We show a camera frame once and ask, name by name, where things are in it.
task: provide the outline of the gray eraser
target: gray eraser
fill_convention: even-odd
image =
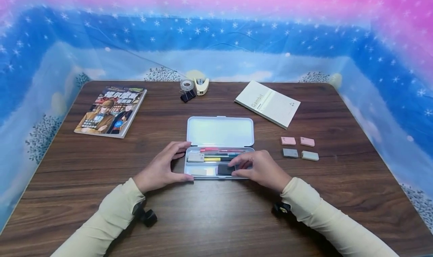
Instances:
[[[319,160],[319,154],[314,153],[314,152],[302,151],[302,159],[318,161]]]
[[[298,158],[297,150],[283,148],[283,157]]]

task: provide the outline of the black eraser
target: black eraser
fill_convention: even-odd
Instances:
[[[216,170],[217,175],[231,175],[235,171],[235,167],[229,167],[227,164],[219,164]]]

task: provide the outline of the notebook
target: notebook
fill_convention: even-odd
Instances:
[[[125,138],[147,90],[142,87],[108,86],[96,98],[74,132]]]
[[[250,81],[235,102],[287,129],[300,102],[276,92],[257,81]]]

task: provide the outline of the beige sleeve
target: beige sleeve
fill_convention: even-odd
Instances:
[[[379,237],[324,201],[302,179],[294,177],[281,197],[299,222],[324,235],[343,256],[398,257]]]
[[[103,257],[111,242],[128,227],[143,194],[129,178],[108,194],[98,211],[63,243],[52,257]]]

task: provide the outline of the wood grain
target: wood grain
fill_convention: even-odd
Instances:
[[[246,83],[212,83],[183,103],[179,83],[145,83],[148,94],[125,139],[73,132],[103,87],[84,86],[0,236],[0,256],[49,256],[117,184],[139,172],[170,141],[186,138],[191,116],[250,117],[256,150],[391,246],[400,256],[433,253],[433,237],[335,89],[328,84],[267,83],[301,101],[286,131],[234,103]],[[282,157],[280,137],[313,138],[318,162]],[[183,159],[174,164],[183,172]],[[147,194],[159,221],[136,223],[110,256],[337,256],[319,234],[291,216],[277,219],[279,197],[250,181],[195,181]]]

